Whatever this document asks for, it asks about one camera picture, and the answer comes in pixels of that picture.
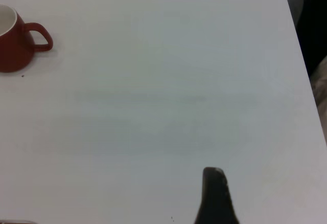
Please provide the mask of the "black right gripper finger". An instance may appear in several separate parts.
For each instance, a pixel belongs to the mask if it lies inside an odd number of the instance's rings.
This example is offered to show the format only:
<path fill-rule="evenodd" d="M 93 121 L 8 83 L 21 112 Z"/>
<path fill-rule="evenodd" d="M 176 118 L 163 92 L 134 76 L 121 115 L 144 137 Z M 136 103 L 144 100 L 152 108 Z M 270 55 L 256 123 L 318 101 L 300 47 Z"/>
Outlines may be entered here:
<path fill-rule="evenodd" d="M 239 223 L 227 178 L 220 168 L 203 170 L 202 198 L 195 223 Z"/>

